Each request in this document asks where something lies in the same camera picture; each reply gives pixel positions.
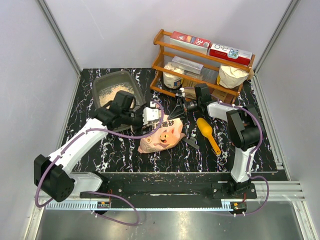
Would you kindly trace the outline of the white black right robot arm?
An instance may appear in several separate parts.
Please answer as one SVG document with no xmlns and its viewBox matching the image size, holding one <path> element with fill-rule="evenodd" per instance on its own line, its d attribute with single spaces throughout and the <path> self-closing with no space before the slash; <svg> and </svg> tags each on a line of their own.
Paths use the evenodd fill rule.
<svg viewBox="0 0 320 240">
<path fill-rule="evenodd" d="M 191 101 L 187 101 L 184 88 L 177 91 L 176 106 L 168 119 L 184 118 L 189 112 L 201 112 L 227 122 L 229 136 L 235 146 L 235 156 L 231 179 L 222 187 L 222 191 L 233 198 L 239 198 L 250 189 L 253 159 L 266 137 L 266 131 L 254 106 L 238 106 L 214 100 L 205 83 L 196 84 L 194 91 L 196 99 Z"/>
</svg>

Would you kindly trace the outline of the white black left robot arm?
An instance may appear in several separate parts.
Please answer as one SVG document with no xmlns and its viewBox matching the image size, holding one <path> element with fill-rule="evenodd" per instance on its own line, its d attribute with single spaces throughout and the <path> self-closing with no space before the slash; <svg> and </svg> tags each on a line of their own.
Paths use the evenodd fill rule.
<svg viewBox="0 0 320 240">
<path fill-rule="evenodd" d="M 113 100 L 97 108 L 84 127 L 62 147 L 49 156 L 40 154 L 34 160 L 34 184 L 36 193 L 48 194 L 56 202 L 62 202 L 72 193 L 92 192 L 102 198 L 108 193 L 108 185 L 98 173 L 72 173 L 79 160 L 100 140 L 112 134 L 115 128 L 129 125 L 141 128 L 150 120 L 153 110 L 145 104 L 131 107 L 135 96 L 120 90 Z"/>
</svg>

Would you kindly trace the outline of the pink cat litter bag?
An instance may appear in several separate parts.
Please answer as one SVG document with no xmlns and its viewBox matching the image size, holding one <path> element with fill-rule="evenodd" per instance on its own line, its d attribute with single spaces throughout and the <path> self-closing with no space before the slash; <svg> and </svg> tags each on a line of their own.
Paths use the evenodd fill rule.
<svg viewBox="0 0 320 240">
<path fill-rule="evenodd" d="M 182 133 L 183 122 L 180 118 L 168 120 L 168 115 L 164 115 L 161 127 L 152 135 L 140 139 L 138 152 L 149 154 L 160 152 L 175 147 L 185 136 Z"/>
</svg>

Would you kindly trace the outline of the black bag clip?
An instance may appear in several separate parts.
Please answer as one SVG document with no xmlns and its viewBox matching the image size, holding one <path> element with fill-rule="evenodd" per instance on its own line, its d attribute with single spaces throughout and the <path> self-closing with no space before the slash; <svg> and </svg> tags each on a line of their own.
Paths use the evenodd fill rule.
<svg viewBox="0 0 320 240">
<path fill-rule="evenodd" d="M 193 147 L 196 150 L 200 149 L 200 146 L 197 145 L 197 140 L 192 136 L 189 137 L 189 138 L 183 137 L 181 140 L 184 141 L 186 144 L 188 144 L 189 146 Z"/>
</svg>

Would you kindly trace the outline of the yellow plastic scoop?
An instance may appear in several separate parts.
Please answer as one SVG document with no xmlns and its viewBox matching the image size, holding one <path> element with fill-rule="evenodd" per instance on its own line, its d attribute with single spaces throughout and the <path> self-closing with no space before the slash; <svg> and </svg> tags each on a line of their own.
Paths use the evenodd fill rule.
<svg viewBox="0 0 320 240">
<path fill-rule="evenodd" d="M 201 134 L 208 139 L 213 151 L 215 152 L 216 155 L 219 156 L 222 152 L 213 137 L 212 127 L 204 118 L 201 118 L 201 117 L 197 119 L 196 123 Z"/>
</svg>

